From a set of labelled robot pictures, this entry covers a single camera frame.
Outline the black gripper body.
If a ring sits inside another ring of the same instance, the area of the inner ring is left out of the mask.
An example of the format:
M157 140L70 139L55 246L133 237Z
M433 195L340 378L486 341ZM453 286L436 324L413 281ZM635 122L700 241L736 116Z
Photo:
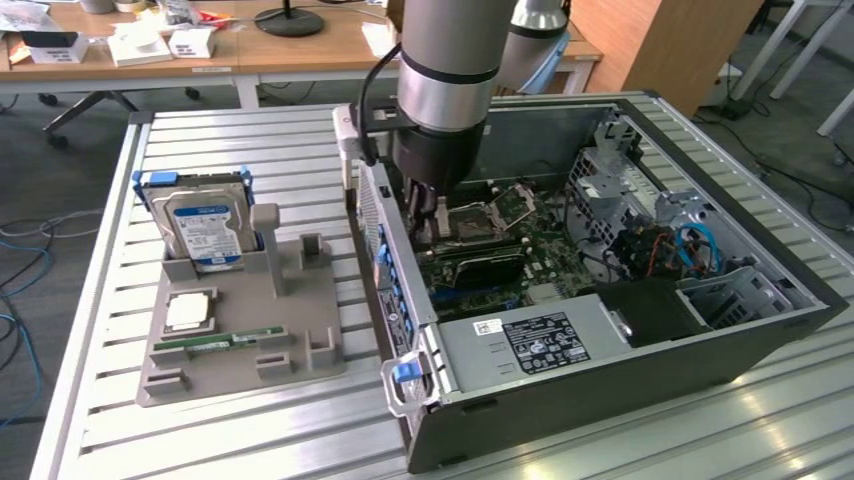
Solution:
M393 132L390 156L408 179L432 189L452 189L473 167L480 142L480 123L456 132L404 128Z

